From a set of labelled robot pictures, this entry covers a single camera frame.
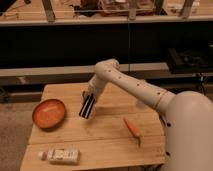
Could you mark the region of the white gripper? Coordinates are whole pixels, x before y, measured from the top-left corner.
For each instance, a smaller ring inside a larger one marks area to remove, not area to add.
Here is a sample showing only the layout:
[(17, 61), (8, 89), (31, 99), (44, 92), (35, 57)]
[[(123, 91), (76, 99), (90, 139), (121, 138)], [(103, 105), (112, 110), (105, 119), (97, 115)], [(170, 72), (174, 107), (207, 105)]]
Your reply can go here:
[(93, 96), (87, 95), (84, 99), (82, 108), (79, 112), (81, 117), (88, 119), (92, 111), (93, 105), (95, 104), (95, 99), (98, 99), (104, 90), (104, 82), (98, 78), (92, 78), (88, 83), (87, 92), (93, 94)]

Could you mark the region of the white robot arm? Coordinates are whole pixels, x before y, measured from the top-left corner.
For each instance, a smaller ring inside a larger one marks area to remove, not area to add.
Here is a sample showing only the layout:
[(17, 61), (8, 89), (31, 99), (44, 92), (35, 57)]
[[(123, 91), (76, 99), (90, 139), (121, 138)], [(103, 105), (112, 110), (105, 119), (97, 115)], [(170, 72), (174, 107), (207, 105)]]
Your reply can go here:
[(165, 163), (160, 171), (213, 171), (213, 101), (195, 91), (174, 94), (119, 71), (115, 59), (100, 61), (83, 91), (85, 119), (105, 86), (112, 83), (155, 110), (163, 119)]

